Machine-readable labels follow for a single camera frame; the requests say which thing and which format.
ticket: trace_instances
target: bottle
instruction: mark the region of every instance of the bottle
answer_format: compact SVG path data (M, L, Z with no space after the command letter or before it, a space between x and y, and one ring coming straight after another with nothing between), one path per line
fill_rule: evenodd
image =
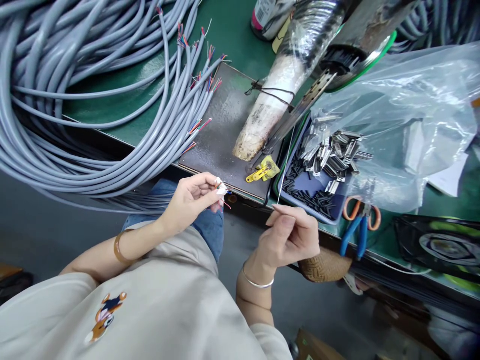
M292 13L296 0L257 0L251 29L263 41L272 41Z

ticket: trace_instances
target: green ring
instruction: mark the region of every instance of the green ring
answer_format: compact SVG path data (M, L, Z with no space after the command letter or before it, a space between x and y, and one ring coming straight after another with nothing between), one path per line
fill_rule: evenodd
M394 44L395 40L397 39L397 30L395 30L391 36L390 36L390 40L388 41L388 43L385 45L385 47L383 48L382 52L380 53L380 55L374 60L371 62L370 65L368 65L366 68L364 68L361 72L359 72L356 76L352 77L349 81L347 81L346 83L344 83L342 86L340 87L337 87L335 90L327 90L325 91L326 93L328 94L331 94L331 93L335 93L339 90L342 90L343 88L347 87L348 85L350 85L351 83L353 83L355 80L357 80L359 77L361 77L363 74L365 74L367 71L369 71L374 65L376 65L384 56L385 54L390 50L390 48L392 47L392 45Z

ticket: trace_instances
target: hand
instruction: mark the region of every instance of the hand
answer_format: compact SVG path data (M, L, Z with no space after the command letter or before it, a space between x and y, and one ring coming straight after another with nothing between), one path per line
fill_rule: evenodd
M161 225L168 238L183 232L208 207L211 207L214 213L222 208L227 191L217 189L219 184L216 181L216 176L204 172L178 182L170 204L155 222Z
M280 268L320 254L319 224L300 207L273 205L275 211L255 251L255 261Z

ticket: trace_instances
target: orange handle scissors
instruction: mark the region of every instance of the orange handle scissors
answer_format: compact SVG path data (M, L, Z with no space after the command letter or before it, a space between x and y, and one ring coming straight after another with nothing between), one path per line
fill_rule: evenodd
M356 200L356 204L353 207L353 211L349 215L348 213L348 207L349 207L349 202L351 200ZM362 207L363 202L358 200L355 196L349 196L347 197L345 201L345 206L343 207L343 217L349 221L354 221L360 211L360 208ZM372 216L368 216L368 230L370 231L377 231L382 223L382 213L380 212L380 209L376 206L371 207L375 211L375 223L372 225Z

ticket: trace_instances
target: metal plate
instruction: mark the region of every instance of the metal plate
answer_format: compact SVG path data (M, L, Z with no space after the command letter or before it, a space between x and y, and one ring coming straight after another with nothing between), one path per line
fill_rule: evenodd
M222 84L203 117L204 121L211 118L211 123L198 134L195 139L198 145L180 158L179 165L198 173L210 172L230 187L264 200L272 180L248 183L245 179L250 175L249 163L232 154L259 93L254 91L246 96L253 80L225 63L215 78L222 78ZM274 160L279 148L280 145L272 154Z

